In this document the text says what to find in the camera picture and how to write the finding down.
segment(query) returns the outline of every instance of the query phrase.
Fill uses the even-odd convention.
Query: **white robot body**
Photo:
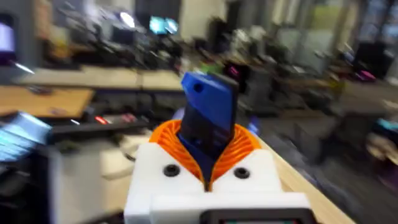
[[[304,194],[283,192],[272,154],[257,149],[213,182],[211,192],[156,143],[139,147],[124,209],[126,224],[199,224],[203,212],[216,209],[304,208],[310,204]],[[168,165],[180,168],[168,177]],[[236,176],[244,168],[249,177]]]

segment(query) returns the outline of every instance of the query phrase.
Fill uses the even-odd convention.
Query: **orange 3d-printed part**
[[[161,124],[152,134],[149,142],[156,142],[174,159],[179,161],[196,178],[204,182],[200,167],[177,137],[181,120],[171,120]],[[211,183],[230,170],[236,163],[253,150],[260,149],[257,139],[244,127],[235,124],[234,138],[216,161],[211,173]]]

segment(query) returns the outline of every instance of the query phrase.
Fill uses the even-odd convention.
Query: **table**
[[[80,71],[39,68],[27,74],[18,85],[78,86],[111,90],[182,91],[181,78],[172,71],[137,71],[126,68],[83,66]]]
[[[128,138],[128,144],[132,146],[146,142],[149,134]],[[261,141],[261,145],[273,152],[283,189],[305,192],[319,223],[354,223],[264,141]],[[87,150],[70,156],[52,152],[50,170],[54,195],[52,204],[55,210],[53,223],[80,223],[116,209],[123,209],[126,203],[131,176],[116,180],[105,177],[115,167],[129,172],[133,169],[133,164],[109,143],[88,142],[83,147]]]
[[[0,114],[21,110],[41,118],[79,118],[94,91],[53,88],[49,95],[38,95],[22,86],[0,86],[0,95]]]

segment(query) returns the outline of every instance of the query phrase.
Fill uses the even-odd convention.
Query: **wooden tabletop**
[[[181,78],[172,71],[137,71],[126,68],[83,66],[82,70],[38,68],[16,80],[19,85],[45,85],[123,90],[182,91]]]
[[[52,88],[49,95],[32,93],[23,86],[0,86],[0,114],[23,111],[41,118],[79,118],[94,91]]]

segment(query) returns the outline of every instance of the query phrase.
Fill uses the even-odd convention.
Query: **display screen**
[[[149,28],[154,34],[166,34],[165,20],[161,17],[150,18]]]
[[[0,129],[0,162],[17,161],[36,145],[45,144],[50,129],[37,118],[19,113]]]
[[[14,19],[0,14],[0,65],[13,65],[16,61],[16,40]]]
[[[226,221],[222,224],[298,224],[296,221]]]
[[[169,32],[171,34],[175,34],[178,31],[178,23],[173,19],[166,18],[165,28],[166,28],[167,32]]]

